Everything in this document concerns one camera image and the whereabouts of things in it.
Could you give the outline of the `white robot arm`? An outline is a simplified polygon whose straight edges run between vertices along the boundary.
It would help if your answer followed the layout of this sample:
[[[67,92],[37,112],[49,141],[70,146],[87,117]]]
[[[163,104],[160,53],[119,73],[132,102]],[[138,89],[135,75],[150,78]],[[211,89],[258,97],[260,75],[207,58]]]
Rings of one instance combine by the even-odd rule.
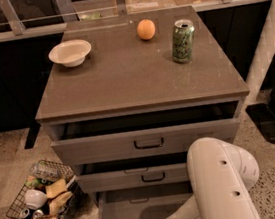
[[[275,0],[247,75],[245,104],[258,97],[275,53]],[[253,155],[219,139],[201,138],[188,150],[188,175],[194,194],[167,219],[261,219],[248,191],[259,179]]]

